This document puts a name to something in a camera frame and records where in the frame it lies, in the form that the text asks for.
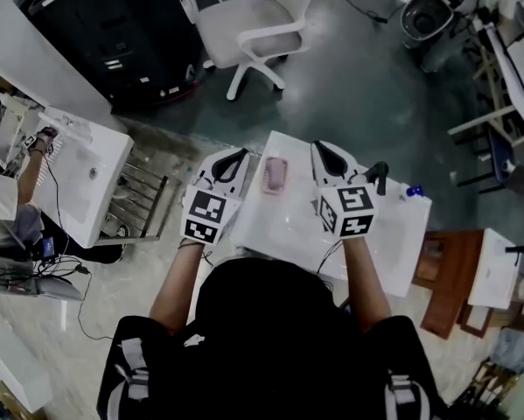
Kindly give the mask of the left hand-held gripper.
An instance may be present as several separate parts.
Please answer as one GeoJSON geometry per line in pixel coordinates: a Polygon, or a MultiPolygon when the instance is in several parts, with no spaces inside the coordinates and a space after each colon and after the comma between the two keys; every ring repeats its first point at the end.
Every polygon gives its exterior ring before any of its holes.
{"type": "Polygon", "coordinates": [[[204,245],[216,245],[242,205],[250,153],[229,148],[208,156],[185,189],[180,234],[204,245]]]}

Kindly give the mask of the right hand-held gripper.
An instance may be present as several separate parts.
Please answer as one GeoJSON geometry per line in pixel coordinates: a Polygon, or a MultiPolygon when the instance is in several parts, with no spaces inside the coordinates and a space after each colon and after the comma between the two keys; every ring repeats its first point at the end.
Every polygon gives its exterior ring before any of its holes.
{"type": "Polygon", "coordinates": [[[315,215],[325,232],[337,238],[365,236],[376,217],[376,191],[358,173],[355,158],[326,141],[311,143],[315,215]]]}

